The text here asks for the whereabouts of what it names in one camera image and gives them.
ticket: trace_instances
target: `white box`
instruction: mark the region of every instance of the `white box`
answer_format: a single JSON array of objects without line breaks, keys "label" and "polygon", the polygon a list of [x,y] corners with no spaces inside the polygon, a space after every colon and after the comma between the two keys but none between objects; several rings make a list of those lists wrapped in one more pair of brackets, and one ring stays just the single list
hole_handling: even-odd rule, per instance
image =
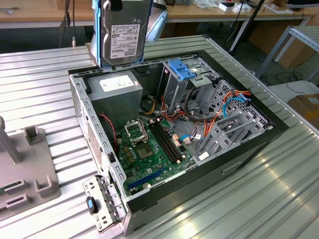
[{"label": "white box", "polygon": [[220,3],[219,6],[218,6],[220,9],[222,9],[223,11],[231,11],[233,6],[229,6],[229,7],[226,7],[224,4]]},{"label": "white box", "polygon": [[[238,13],[240,11],[240,6],[241,6],[240,3],[236,3],[232,11],[234,13]],[[248,4],[243,4],[243,7],[241,8],[240,12],[250,12],[250,11],[251,11],[251,7]]]}]

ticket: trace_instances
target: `green circuit board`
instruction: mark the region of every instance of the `green circuit board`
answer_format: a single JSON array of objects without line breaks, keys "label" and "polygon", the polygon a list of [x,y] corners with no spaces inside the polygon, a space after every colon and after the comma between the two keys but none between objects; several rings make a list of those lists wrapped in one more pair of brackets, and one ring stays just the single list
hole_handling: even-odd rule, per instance
[{"label": "green circuit board", "polygon": [[[167,132],[167,138],[173,142],[171,136],[174,132],[168,122],[162,120],[159,125]],[[181,154],[182,160],[179,163],[172,162],[152,133],[150,129],[151,125],[147,123],[144,124],[144,127],[149,137],[148,142],[141,142],[135,147],[131,145],[131,141],[125,130],[119,132],[122,137],[119,160],[127,176],[127,180],[124,183],[127,195],[141,191],[145,183],[153,185],[161,182],[195,164],[185,145],[181,147],[175,146],[176,150]],[[130,188],[132,183],[145,179],[148,176],[151,176],[152,179]]]}]

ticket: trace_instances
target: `ram slot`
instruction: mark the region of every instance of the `ram slot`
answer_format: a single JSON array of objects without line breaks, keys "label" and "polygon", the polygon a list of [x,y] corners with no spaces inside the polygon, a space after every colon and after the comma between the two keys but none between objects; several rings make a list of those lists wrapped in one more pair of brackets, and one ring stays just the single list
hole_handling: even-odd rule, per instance
[{"label": "ram slot", "polygon": [[173,145],[173,142],[166,135],[159,123],[151,124],[150,130],[172,164],[177,163],[178,160],[182,160],[181,154]]}]

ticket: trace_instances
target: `desk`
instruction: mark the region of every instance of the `desk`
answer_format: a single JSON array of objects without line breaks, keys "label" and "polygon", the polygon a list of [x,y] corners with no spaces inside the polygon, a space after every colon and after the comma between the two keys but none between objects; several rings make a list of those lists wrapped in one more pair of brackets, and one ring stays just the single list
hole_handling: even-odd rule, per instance
[{"label": "desk", "polygon": [[[126,239],[318,238],[318,130],[211,39],[160,39],[146,44],[145,58],[196,50],[210,54],[290,128],[243,169]],[[0,235],[116,236],[118,227],[98,234],[82,187],[96,166],[75,116],[67,69],[92,65],[86,47],[3,54],[0,65],[0,114],[15,116],[6,122],[6,131],[33,124],[45,129],[62,192],[57,199],[1,221]]]},{"label": "desk", "polygon": [[[28,28],[28,27],[58,27],[64,16],[64,10],[57,9],[54,0],[0,0],[1,7],[18,6],[21,9],[14,11],[13,15],[0,12],[0,28]],[[237,14],[234,12],[224,12],[217,7],[211,9],[201,9],[195,5],[167,6],[168,22],[210,22],[210,21],[235,21]],[[269,9],[260,11],[255,20],[289,20],[303,19],[300,26],[308,23],[315,14],[311,8],[294,14],[276,14]],[[243,33],[251,12],[243,12],[239,16],[239,21],[244,21],[233,45]],[[75,11],[76,26],[93,25],[93,13],[91,9]]]}]

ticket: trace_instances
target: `yellow cable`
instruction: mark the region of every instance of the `yellow cable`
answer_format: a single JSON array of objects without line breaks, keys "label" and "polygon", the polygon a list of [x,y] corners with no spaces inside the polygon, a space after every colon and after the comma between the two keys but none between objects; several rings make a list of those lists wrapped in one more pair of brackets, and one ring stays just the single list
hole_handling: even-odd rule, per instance
[{"label": "yellow cable", "polygon": [[155,110],[155,104],[156,101],[154,101],[152,109],[149,112],[145,113],[146,115],[150,115],[151,113],[153,113],[153,111]]}]

